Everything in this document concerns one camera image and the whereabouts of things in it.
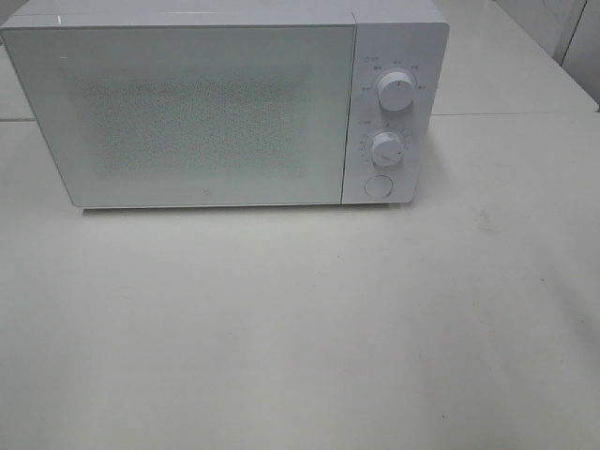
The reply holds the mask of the round white door button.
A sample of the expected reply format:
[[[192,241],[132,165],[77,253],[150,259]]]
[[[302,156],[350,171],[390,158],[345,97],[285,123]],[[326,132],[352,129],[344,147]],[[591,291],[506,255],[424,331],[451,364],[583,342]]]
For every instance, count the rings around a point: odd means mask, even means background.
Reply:
[[[364,186],[365,193],[374,199],[385,199],[391,195],[394,189],[393,180],[386,175],[374,175],[370,177]]]

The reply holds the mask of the white microwave door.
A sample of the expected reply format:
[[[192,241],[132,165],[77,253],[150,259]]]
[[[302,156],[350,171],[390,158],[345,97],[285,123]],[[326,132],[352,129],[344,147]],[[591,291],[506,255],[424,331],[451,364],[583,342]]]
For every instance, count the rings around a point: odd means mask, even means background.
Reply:
[[[82,208],[337,203],[350,25],[10,29]]]

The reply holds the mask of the white microwave oven body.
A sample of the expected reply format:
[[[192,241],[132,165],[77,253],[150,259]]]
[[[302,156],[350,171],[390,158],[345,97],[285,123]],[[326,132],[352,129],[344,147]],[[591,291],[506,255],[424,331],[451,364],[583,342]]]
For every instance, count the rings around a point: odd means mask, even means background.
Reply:
[[[30,1],[3,23],[1,39],[7,51],[3,32],[10,29],[337,25],[354,29],[339,202],[180,207],[407,203],[419,177],[421,148],[449,36],[447,21],[430,1]],[[7,56],[13,66],[8,51]],[[381,107],[376,87],[379,78],[394,68],[407,69],[416,79],[413,102],[399,112]],[[403,158],[394,166],[380,167],[372,161],[370,146],[380,132],[395,133],[405,143]],[[378,174],[394,182],[385,199],[371,198],[364,191],[366,181]]]

